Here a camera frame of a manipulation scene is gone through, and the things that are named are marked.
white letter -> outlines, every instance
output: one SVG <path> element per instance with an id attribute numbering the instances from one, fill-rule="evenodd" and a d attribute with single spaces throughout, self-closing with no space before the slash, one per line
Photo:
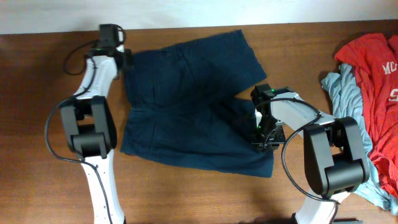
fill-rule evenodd
<path id="1" fill-rule="evenodd" d="M 391 72 L 390 72 L 390 62 L 387 62 L 387 66 L 386 66 L 386 67 L 385 67 L 384 65 L 382 65 L 382 66 L 383 66 L 385 75 L 391 73 Z"/>
<path id="2" fill-rule="evenodd" d="M 389 101 L 398 101 L 398 89 L 393 89 L 391 91 L 391 95 L 392 99 L 388 99 Z"/>
<path id="3" fill-rule="evenodd" d="M 392 68 L 392 64 L 393 64 L 393 62 L 391 62 L 391 63 L 390 63 L 390 66 L 391 66 L 391 72 L 394 72 L 395 70 L 397 70 L 397 64 L 396 64 L 396 67 L 395 67 L 394 69 Z"/>

garment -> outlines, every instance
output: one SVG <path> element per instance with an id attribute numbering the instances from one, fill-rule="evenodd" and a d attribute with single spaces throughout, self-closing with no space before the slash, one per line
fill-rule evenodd
<path id="1" fill-rule="evenodd" d="M 397 37 L 389 42 L 397 47 Z M 355 67 L 366 131 L 373 142 L 369 157 L 379 171 L 381 188 L 398 197 L 398 64 L 388 44 L 382 34 L 367 34 L 345 45 L 335 58 Z"/>
<path id="2" fill-rule="evenodd" d="M 266 78 L 241 30 L 133 56 L 121 152 L 163 164 L 270 177 L 249 143 L 254 105 L 235 95 Z M 251 119 L 242 117 L 252 111 Z"/>
<path id="3" fill-rule="evenodd" d="M 343 63 L 340 66 L 340 70 L 341 74 L 330 72 L 321 81 L 322 88 L 329 93 L 335 117 L 343 118 L 350 116 L 356 120 L 361 131 L 365 153 L 369 155 L 373 144 L 368 132 L 366 132 L 361 89 L 356 85 L 354 70 L 351 65 Z M 379 174 L 370 158 L 368 158 L 368 164 L 370 178 L 367 182 L 361 184 L 355 193 L 374 205 L 385 210 L 390 210 L 393 215 L 398 215 L 397 199 L 380 188 Z"/>

robotic arm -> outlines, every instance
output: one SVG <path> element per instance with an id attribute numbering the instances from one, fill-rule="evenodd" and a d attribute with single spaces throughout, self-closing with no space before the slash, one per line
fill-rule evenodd
<path id="1" fill-rule="evenodd" d="M 89 52 L 85 76 L 75 93 L 78 97 L 62 104 L 60 112 L 69 148 L 79 160 L 93 165 L 99 173 L 97 176 L 92 167 L 82 164 L 90 187 L 94 223 L 122 224 L 126 219 L 113 173 L 116 128 L 106 97 L 118 72 L 128 69 L 132 60 L 131 52 L 123 47 L 126 36 L 121 27 L 104 24 L 99 29 L 98 45 Z M 255 105 L 272 99 L 292 99 L 257 107 L 257 129 L 252 143 L 259 151 L 276 150 L 285 142 L 283 124 L 296 130 L 316 117 L 311 108 L 294 101 L 302 99 L 290 88 L 273 90 L 267 84 L 260 85 L 255 87 L 251 97 Z M 93 124 L 78 124 L 87 116 L 94 118 Z M 335 119 L 322 113 L 315 124 L 304 127 L 299 135 L 304 138 L 305 175 L 312 192 L 319 197 L 341 202 L 369 178 L 361 136 L 353 118 Z M 344 152 L 332 156 L 332 145 L 343 147 Z M 329 223 L 335 209 L 333 202 L 307 197 L 293 220 L 299 224 Z"/>

black cloth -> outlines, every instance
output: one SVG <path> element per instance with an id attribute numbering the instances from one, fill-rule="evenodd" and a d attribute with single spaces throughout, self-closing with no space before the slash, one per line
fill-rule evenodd
<path id="1" fill-rule="evenodd" d="M 273 153 L 255 150 L 248 134 L 256 121 L 242 119 L 249 111 L 254 117 L 254 105 L 234 97 L 266 78 L 241 30 L 141 52 L 133 62 L 125 76 L 132 109 L 121 152 L 173 166 L 271 176 Z"/>

white plastic part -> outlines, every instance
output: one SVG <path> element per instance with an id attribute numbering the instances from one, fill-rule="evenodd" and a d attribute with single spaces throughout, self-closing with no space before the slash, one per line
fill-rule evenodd
<path id="1" fill-rule="evenodd" d="M 311 189 L 308 193 L 321 197 L 314 193 Z M 331 196 L 332 199 L 341 203 L 346 197 L 350 195 L 349 192 L 342 192 Z M 303 206 L 296 213 L 296 221 L 298 224 L 324 224 L 330 223 L 333 218 L 336 206 L 333 202 L 320 202 L 312 198 L 306 197 Z"/>
<path id="2" fill-rule="evenodd" d="M 298 100 L 303 100 L 297 93 L 278 94 L 273 99 L 278 98 L 296 98 Z M 317 124 L 327 124 L 335 121 L 334 116 L 324 112 L 321 113 L 322 117 L 316 122 Z M 317 116 L 316 112 L 308 106 L 288 100 L 272 102 L 271 114 L 274 118 L 289 125 L 293 130 L 302 127 Z"/>
<path id="3" fill-rule="evenodd" d="M 119 204 L 118 193 L 113 174 L 113 155 L 114 150 L 108 152 L 106 159 L 101 156 L 86 157 L 85 161 L 97 167 L 102 184 L 104 185 L 106 197 L 108 199 L 109 211 L 113 224 L 123 224 L 124 213 Z M 94 208 L 94 224 L 109 224 L 108 212 L 104 194 L 100 183 L 98 182 L 95 171 L 88 165 L 82 164 L 90 187 L 91 201 Z"/>
<path id="4" fill-rule="evenodd" d="M 90 99 L 93 96 L 107 97 L 112 81 L 116 75 L 118 75 L 118 68 L 114 58 L 108 56 L 94 56 L 93 60 L 97 67 L 93 84 L 85 94 L 77 97 L 79 100 Z M 83 92 L 84 89 L 88 87 L 93 77 L 93 70 L 93 62 L 91 59 L 87 59 L 86 73 L 75 95 Z"/>

